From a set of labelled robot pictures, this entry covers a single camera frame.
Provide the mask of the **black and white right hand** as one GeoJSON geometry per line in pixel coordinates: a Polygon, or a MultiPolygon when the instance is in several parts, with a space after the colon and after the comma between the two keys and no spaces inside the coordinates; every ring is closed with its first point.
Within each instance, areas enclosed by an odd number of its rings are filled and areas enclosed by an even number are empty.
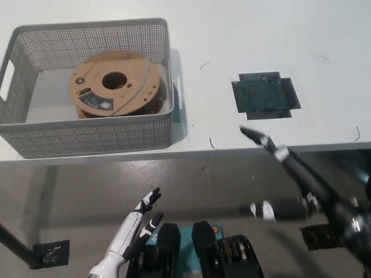
{"type": "Polygon", "coordinates": [[[293,150],[285,145],[276,146],[270,136],[259,131],[239,128],[241,133],[273,156],[296,182],[304,193],[316,197],[322,212],[330,224],[343,230],[350,226],[352,220],[360,215],[358,208],[340,195],[312,167],[306,164],[293,150]]]}

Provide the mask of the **white and black left hand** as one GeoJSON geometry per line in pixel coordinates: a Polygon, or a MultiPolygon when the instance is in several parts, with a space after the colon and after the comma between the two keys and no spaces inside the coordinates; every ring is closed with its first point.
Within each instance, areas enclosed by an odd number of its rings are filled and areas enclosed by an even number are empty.
{"type": "Polygon", "coordinates": [[[163,213],[158,212],[150,219],[149,223],[140,230],[143,215],[152,209],[153,205],[160,197],[160,188],[155,188],[128,214],[112,239],[106,252],[107,255],[119,255],[124,258],[125,261],[136,256],[163,219],[163,213]]]}

